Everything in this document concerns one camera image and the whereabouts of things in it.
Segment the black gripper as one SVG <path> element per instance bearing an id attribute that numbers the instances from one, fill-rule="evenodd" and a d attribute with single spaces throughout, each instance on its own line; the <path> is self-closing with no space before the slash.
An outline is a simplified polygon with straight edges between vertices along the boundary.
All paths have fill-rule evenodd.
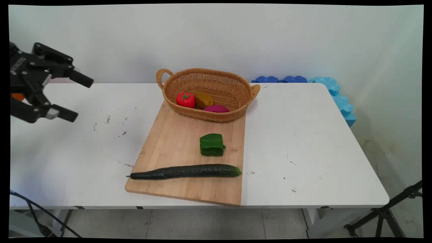
<path id="1" fill-rule="evenodd" d="M 27 53 L 11 42 L 10 115 L 31 124 L 40 118 L 74 122 L 77 112 L 52 104 L 40 93 L 51 78 L 69 78 L 90 88 L 94 80 L 77 71 L 73 61 L 72 57 L 42 43 L 34 43 L 32 52 Z"/>

